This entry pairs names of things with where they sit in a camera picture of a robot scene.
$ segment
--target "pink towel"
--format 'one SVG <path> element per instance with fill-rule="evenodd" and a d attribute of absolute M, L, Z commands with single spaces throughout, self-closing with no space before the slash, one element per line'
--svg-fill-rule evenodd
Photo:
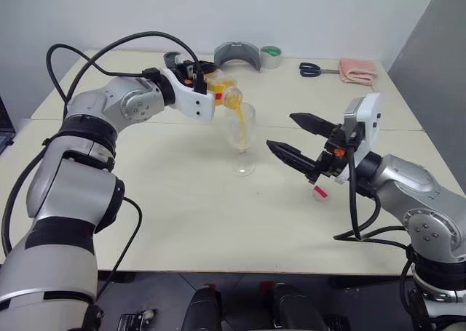
<path fill-rule="evenodd" d="M 377 76 L 375 65 L 367 60 L 342 58 L 338 64 L 338 69 L 340 70 L 340 79 L 343 82 L 372 86 Z"/>

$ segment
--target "scissors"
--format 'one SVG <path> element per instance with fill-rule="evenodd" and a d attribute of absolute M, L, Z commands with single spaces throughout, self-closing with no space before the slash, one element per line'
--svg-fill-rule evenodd
<path fill-rule="evenodd" d="M 314 63 L 301 62 L 299 73 L 305 78 L 315 78 L 320 74 L 340 74 L 336 69 L 320 69 L 320 66 Z"/>

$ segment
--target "roll of tape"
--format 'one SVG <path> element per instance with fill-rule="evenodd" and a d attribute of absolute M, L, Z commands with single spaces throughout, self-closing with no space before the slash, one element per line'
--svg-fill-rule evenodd
<path fill-rule="evenodd" d="M 275 46 L 261 48 L 261 65 L 263 68 L 275 69 L 282 62 L 282 50 Z"/>

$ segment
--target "robotic arm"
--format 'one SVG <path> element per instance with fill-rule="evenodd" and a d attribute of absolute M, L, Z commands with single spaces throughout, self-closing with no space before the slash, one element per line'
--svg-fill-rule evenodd
<path fill-rule="evenodd" d="M 0 330 L 97 330 L 97 263 L 92 235 L 115 221 L 125 185 L 113 173 L 124 128 L 166 106 L 201 121 L 213 118 L 212 93 L 182 85 L 172 71 L 116 77 L 68 104 L 27 194 L 31 230 L 0 273 Z"/>
<path fill-rule="evenodd" d="M 370 94 L 353 100 L 343 124 L 332 124 L 309 113 L 291 114 L 301 128 L 327 138 L 317 161 L 285 143 L 268 140 L 267 145 L 285 164 L 304 173 L 310 183 L 315 183 L 320 175 L 351 182 L 349 163 L 353 162 L 356 191 L 377 197 L 382 208 L 403 224 L 411 238 L 408 258 L 414 262 L 416 288 L 409 293 L 408 308 L 415 326 L 429 330 L 437 316 L 447 323 L 464 321 L 466 199 L 440 186 L 423 167 L 370 151 L 381 117 L 378 96 Z M 442 317 L 447 314 L 455 317 Z"/>

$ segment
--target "glass base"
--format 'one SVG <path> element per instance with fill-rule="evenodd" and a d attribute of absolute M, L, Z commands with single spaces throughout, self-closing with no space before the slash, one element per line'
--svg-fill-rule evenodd
<path fill-rule="evenodd" d="M 256 164 L 248 153 L 241 151 L 233 163 L 233 172 L 238 176 L 248 176 L 254 172 Z"/>

